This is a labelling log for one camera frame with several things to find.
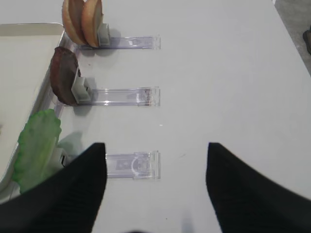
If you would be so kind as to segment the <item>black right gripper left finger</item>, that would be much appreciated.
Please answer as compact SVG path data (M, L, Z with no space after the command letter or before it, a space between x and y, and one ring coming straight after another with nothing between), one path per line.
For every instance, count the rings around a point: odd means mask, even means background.
M105 144L94 143L46 181L0 206L2 233L90 233L107 182Z

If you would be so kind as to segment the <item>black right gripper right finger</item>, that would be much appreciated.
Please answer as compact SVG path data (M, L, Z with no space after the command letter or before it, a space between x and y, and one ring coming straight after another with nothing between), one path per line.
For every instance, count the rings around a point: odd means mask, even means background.
M309 233L311 201L209 143L206 186L224 233Z

